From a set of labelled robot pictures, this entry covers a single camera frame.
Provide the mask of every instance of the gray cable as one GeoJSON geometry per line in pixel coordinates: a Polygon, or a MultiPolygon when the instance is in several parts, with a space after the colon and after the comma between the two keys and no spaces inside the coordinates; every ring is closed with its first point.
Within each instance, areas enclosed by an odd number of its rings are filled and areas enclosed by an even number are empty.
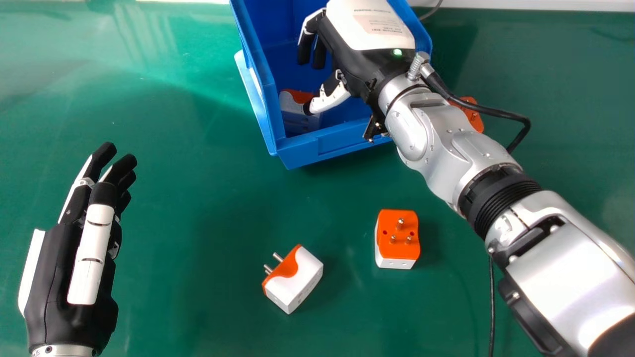
{"type": "Polygon", "coordinates": [[[439,0],[437,5],[434,5],[434,7],[430,11],[428,11],[427,13],[425,13],[422,16],[419,17],[419,21],[423,21],[426,18],[429,18],[430,16],[432,16],[441,7],[441,3],[442,2],[443,2],[443,0],[439,0]]]}

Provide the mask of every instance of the white adapter body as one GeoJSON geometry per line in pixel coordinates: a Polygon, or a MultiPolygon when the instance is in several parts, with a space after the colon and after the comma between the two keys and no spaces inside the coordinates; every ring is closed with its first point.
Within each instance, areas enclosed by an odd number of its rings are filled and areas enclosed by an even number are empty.
{"type": "Polygon", "coordinates": [[[316,287],[324,264],[299,244],[285,258],[276,253],[274,257],[280,264],[274,269],[265,265],[268,276],[262,282],[262,290],[269,300],[290,314],[316,287]]]}

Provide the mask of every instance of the black ribbed joint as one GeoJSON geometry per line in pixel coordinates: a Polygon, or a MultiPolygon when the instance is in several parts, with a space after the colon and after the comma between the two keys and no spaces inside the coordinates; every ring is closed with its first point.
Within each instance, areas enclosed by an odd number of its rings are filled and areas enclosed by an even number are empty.
{"type": "Polygon", "coordinates": [[[470,184],[458,205],[476,234],[485,239],[498,216],[514,203],[541,190],[540,185],[520,169],[504,166],[470,184]]]}

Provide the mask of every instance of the orange and white plug adapter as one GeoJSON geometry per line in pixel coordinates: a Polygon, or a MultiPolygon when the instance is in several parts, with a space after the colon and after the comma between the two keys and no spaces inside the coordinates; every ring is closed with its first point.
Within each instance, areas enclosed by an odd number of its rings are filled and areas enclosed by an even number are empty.
{"type": "Polygon", "coordinates": [[[375,225],[375,262],[388,269],[412,269],[421,254],[414,211],[381,210],[375,225]]]}
{"type": "Polygon", "coordinates": [[[262,290],[271,301],[290,314],[316,287],[322,278],[324,264],[299,244],[284,259],[277,253],[273,256],[280,264],[274,269],[265,264],[267,277],[262,282],[262,290]]]}

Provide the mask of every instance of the white wall edge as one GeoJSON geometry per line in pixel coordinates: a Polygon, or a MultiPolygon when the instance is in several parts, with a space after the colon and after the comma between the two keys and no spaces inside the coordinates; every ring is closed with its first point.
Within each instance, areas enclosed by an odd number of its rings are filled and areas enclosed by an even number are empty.
{"type": "MultiPolygon", "coordinates": [[[[434,6],[438,0],[408,0],[411,6],[434,6]]],[[[442,8],[573,10],[635,12],[634,0],[444,0],[442,8]]]]}

